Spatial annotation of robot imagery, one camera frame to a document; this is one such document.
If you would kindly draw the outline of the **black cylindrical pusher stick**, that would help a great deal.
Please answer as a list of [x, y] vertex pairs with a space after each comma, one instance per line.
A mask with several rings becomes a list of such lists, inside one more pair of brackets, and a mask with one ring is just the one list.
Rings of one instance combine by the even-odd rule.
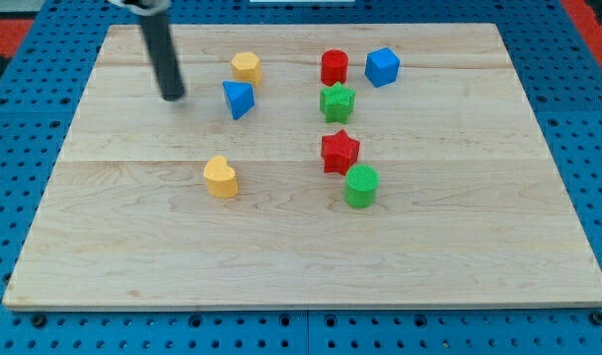
[[161, 98], [180, 100], [186, 93], [166, 10], [139, 17], [148, 56], [152, 63]]

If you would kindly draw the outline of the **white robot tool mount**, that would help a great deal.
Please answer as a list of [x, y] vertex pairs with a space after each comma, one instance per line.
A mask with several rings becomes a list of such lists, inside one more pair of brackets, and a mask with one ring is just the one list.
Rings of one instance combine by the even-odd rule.
[[172, 0], [108, 0], [119, 8], [129, 10], [135, 15], [157, 15], [167, 11]]

